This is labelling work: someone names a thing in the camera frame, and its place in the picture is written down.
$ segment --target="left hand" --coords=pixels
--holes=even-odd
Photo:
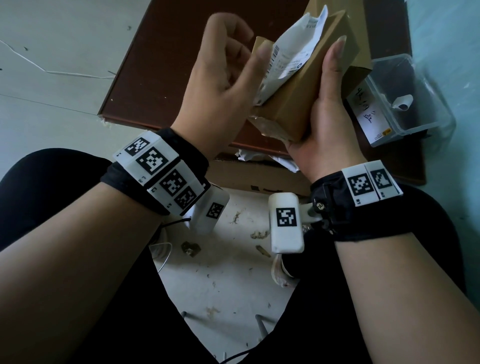
[[[210,16],[172,129],[213,159],[237,136],[253,106],[272,53],[264,42],[253,54],[253,31],[229,13]]]

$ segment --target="leg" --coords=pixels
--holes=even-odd
[[[402,185],[401,188],[412,206],[413,233],[465,292],[462,255],[453,223],[432,197],[410,186]],[[427,221],[434,223],[426,225],[425,216],[429,216]],[[330,235],[324,231],[309,231],[304,240],[302,254],[282,256],[285,269],[300,278],[300,282],[275,329],[244,361],[272,360],[275,355],[285,358],[289,354],[302,361],[303,355],[305,360],[311,360],[329,352],[337,361],[342,361],[341,357],[371,362]],[[288,344],[293,353],[276,353],[274,348],[282,342]]]
[[[0,182],[0,250],[95,186],[110,164],[68,149],[45,149],[21,159]],[[144,360],[159,345],[181,352],[186,361],[217,363],[168,298],[146,248],[72,361]]]

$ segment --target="handwritten label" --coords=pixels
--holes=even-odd
[[[380,109],[379,101],[365,81],[350,94],[347,101],[370,144],[391,133],[392,129]]]

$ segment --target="cardboard box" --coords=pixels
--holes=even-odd
[[[277,162],[242,162],[215,159],[210,162],[206,178],[220,186],[263,194],[293,192],[310,195],[310,181],[301,173],[293,173]]]
[[[304,136],[310,122],[311,107],[318,97],[323,59],[330,46],[340,36],[347,36],[341,62],[344,70],[342,96],[346,97],[372,69],[362,2],[311,0],[305,12],[318,16],[325,4],[330,16],[308,62],[262,106],[252,109],[249,120],[263,135],[295,142]],[[336,11],[341,6],[355,13],[347,14],[346,10]],[[357,43],[357,34],[358,39],[362,41],[360,47]],[[264,41],[267,40],[257,37],[253,49]]]

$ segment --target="wooden table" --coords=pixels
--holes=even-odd
[[[303,14],[308,0],[152,0],[100,110],[108,121],[160,129],[169,127],[180,110],[203,28],[214,12],[233,12],[255,34],[277,39]],[[404,0],[364,0],[372,58],[411,54]],[[372,148],[355,118],[357,136],[368,160],[382,159],[403,181],[425,183],[420,141],[404,139]],[[249,122],[232,144],[287,156],[282,142],[264,137]]]

